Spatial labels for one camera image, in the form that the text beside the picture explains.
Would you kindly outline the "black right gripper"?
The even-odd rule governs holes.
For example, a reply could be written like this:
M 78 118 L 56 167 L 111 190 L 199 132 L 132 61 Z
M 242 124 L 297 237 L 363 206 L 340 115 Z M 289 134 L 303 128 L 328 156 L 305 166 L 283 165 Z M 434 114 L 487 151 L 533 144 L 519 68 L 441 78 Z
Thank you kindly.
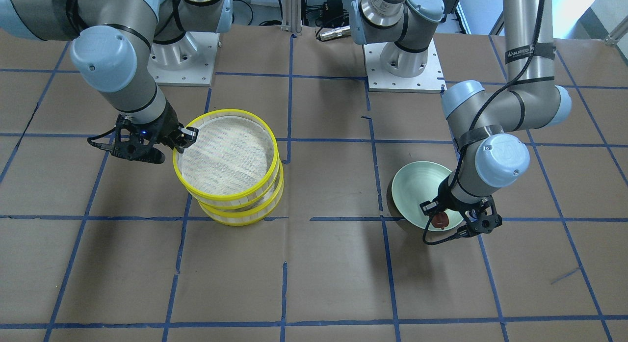
M 114 133 L 116 138 L 110 150 L 112 156 L 162 164 L 165 154 L 155 144 L 165 145 L 182 154 L 197 141 L 199 130 L 183 127 L 175 110 L 166 102 L 162 115 L 147 124 L 134 124 L 128 118 L 118 116 Z

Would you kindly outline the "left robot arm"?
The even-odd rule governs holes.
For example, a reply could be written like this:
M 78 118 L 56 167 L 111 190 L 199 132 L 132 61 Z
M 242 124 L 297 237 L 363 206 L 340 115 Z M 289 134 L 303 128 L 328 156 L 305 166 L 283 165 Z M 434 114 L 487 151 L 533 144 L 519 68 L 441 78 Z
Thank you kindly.
M 430 186 L 435 197 L 410 202 L 424 233 L 449 226 L 449 211 L 462 217 L 447 241 L 501 226 L 493 193 L 515 183 L 531 158 L 514 132 L 559 124 L 572 108 L 567 90 L 554 82 L 551 0 L 502 1 L 507 82 L 493 94 L 475 80 L 443 92 L 457 167 Z M 354 42 L 383 43 L 378 62 L 384 71 L 410 79 L 428 66 L 429 46 L 445 11 L 443 0 L 354 0 L 348 13 Z

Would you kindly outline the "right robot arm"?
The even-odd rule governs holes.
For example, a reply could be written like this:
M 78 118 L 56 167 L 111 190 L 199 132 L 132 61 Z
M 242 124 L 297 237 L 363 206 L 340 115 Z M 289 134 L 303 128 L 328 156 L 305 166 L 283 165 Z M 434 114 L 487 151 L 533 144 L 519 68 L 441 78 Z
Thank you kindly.
M 189 32 L 224 33 L 233 0 L 1 0 L 1 27 L 24 39 L 70 42 L 88 85 L 119 113 L 115 126 L 88 138 L 112 156 L 161 164 L 157 144 L 183 153 L 198 129 L 177 114 L 148 71 L 151 53 Z

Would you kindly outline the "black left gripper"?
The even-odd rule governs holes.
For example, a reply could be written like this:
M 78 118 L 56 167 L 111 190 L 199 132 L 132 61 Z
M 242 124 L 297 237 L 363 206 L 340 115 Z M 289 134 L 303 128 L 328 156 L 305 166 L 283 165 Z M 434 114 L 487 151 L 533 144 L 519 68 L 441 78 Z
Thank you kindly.
M 447 209 L 458 212 L 465 220 L 465 225 L 458 228 L 449 238 L 475 237 L 481 233 L 491 233 L 503 222 L 491 195 L 477 203 L 463 203 L 452 194 L 447 178 L 438 186 L 437 196 L 431 201 L 419 204 L 419 207 L 422 213 L 428 216 L 422 238 L 426 238 L 430 225 L 437 223 L 435 218 L 447 218 L 445 212 Z

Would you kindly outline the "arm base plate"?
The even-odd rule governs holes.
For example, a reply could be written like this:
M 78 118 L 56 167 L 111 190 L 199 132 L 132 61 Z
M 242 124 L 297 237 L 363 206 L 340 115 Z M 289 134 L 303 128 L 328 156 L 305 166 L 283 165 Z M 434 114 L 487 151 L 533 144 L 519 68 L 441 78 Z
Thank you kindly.
M 159 86 L 211 87 L 219 46 L 219 33 L 187 32 L 175 43 L 153 43 L 147 68 Z
M 419 53 L 394 43 L 363 46 L 368 89 L 372 92 L 440 93 L 447 90 L 434 40 Z

